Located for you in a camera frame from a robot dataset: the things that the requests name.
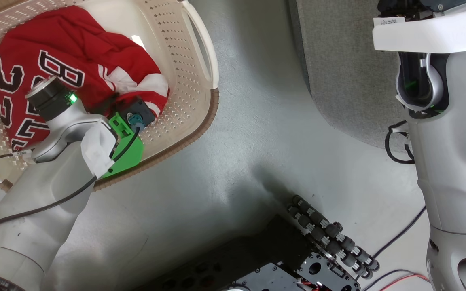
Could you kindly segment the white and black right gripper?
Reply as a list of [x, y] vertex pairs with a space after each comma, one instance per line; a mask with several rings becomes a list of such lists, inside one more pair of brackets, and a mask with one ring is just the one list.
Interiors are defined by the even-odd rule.
[[466, 4], [418, 21], [374, 19], [373, 43], [379, 51], [466, 52]]

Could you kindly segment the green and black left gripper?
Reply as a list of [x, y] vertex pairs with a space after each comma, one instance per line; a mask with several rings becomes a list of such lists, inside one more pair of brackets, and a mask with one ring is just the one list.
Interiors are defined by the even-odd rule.
[[[112, 94], [93, 107], [93, 114], [108, 117], [115, 111], [118, 98], [119, 94]], [[145, 125], [140, 114], [126, 114], [125, 118], [122, 118], [120, 114], [115, 114], [110, 120], [110, 126], [118, 136], [118, 140], [112, 155], [114, 164], [102, 176], [102, 179], [137, 166], [144, 154], [144, 144], [139, 134]]]

